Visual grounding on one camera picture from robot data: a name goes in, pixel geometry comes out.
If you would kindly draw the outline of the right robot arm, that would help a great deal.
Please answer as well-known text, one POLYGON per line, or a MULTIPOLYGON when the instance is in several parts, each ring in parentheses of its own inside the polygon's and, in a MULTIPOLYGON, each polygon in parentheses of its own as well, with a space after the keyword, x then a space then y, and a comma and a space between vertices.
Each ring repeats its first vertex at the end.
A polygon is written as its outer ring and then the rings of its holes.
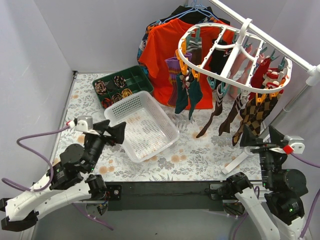
POLYGON ((302 240, 306 227, 305 210, 301 199, 308 193, 305 175, 297 169, 284 169, 283 163, 292 153, 302 154, 304 139, 283 135, 269 126, 269 142, 253 134, 245 125, 240 146, 250 147, 259 155, 262 186, 269 217, 254 191, 254 185, 243 172, 229 176, 218 188, 209 187, 205 193, 211 198, 237 199, 253 220, 263 240, 302 240))

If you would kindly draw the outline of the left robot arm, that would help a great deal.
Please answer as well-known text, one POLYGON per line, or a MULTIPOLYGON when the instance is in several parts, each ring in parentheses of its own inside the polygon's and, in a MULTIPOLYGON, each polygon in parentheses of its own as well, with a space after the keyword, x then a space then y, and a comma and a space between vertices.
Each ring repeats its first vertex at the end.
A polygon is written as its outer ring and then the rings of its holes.
POLYGON ((79 116, 56 130, 56 133, 68 129, 81 132, 84 143, 69 145, 60 154, 60 161, 50 163, 43 177, 30 187, 2 178, 3 183, 22 192, 0 200, 0 210, 5 213, 2 230, 22 232, 49 213, 82 200, 99 201, 98 212, 103 214, 109 201, 121 198, 122 188, 114 184, 107 186, 100 174, 92 172, 106 146, 123 144, 126 125, 123 121, 110 126, 109 120, 93 123, 92 117, 79 116))

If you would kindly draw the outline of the white sock clip hanger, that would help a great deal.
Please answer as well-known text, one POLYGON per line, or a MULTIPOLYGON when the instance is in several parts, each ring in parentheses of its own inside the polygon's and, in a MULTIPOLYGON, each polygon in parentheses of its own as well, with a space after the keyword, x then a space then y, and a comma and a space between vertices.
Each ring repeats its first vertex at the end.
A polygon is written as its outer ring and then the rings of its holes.
POLYGON ((261 89, 261 88, 252 87, 251 85, 253 71, 255 69, 256 63, 258 62, 260 52, 262 50, 262 46, 264 43, 271 44, 270 41, 263 40, 262 35, 260 33, 257 33, 257 34, 249 33, 248 30, 251 30, 251 29, 252 29, 252 20, 250 18, 245 19, 240 29, 237 29, 235 27, 232 27, 226 24, 216 23, 216 22, 205 22, 205 23, 196 24, 190 27, 178 42, 177 53, 178 53, 181 72, 185 73, 187 68, 191 68, 191 70, 193 70, 196 73, 203 74, 208 77, 212 77, 228 85, 238 87, 249 93, 253 92, 253 93, 260 93, 260 94, 271 94, 271 93, 276 93, 281 91, 289 84, 291 80, 291 75, 292 75, 293 63, 287 57, 284 58, 286 67, 284 68, 284 74, 279 77, 280 82, 278 87, 275 87, 272 89, 268 89, 268 88, 261 89), (213 46, 208 50, 208 53, 204 57, 201 64, 195 65, 185 57, 187 37, 193 32, 193 30, 198 30, 201 28, 218 28, 220 30, 220 33, 218 34, 216 41, 214 41, 213 46), (226 31, 238 34, 238 38, 235 43, 232 43, 229 45, 219 44, 220 39, 223 37, 226 31), (255 55, 250 55, 243 47, 245 38, 253 38, 259 41, 259 45, 255 55), (207 64, 209 58, 212 56, 213 51, 215 49, 221 49, 221 50, 231 49, 229 58, 227 59, 220 74, 217 74, 210 70, 205 69, 205 65, 207 64), (229 74, 231 73, 231 67, 234 65, 236 57, 238 56, 239 53, 242 53, 244 57, 252 63, 249 69, 248 77, 244 83, 241 83, 229 78, 229 74))

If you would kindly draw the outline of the plain dark brown sock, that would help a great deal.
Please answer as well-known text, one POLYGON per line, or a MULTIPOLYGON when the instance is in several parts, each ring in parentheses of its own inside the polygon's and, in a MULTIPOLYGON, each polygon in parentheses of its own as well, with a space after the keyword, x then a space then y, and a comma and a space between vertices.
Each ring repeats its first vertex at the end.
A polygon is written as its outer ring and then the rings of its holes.
POLYGON ((224 122, 221 123, 219 127, 219 130, 218 130, 219 136, 221 136, 223 133, 230 133, 231 123, 234 121, 240 109, 247 103, 247 101, 248 101, 248 96, 244 95, 243 93, 240 93, 236 97, 227 118, 224 120, 224 122))

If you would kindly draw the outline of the brown argyle sock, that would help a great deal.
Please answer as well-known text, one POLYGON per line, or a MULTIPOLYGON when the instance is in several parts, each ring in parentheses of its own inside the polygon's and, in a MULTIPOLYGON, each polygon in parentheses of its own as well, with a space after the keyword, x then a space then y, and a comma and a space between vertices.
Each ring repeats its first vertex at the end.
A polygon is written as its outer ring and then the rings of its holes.
POLYGON ((232 136, 233 146, 237 145, 238 141, 241 139, 244 125, 247 125, 256 137, 260 134, 262 120, 257 120, 258 108, 259 107, 256 105, 256 99, 252 98, 246 103, 244 109, 240 110, 240 117, 242 120, 240 121, 238 130, 232 136))
POLYGON ((267 94, 263 102, 256 106, 249 123, 249 128, 256 137, 260 135, 262 122, 270 115, 282 95, 283 91, 267 94))

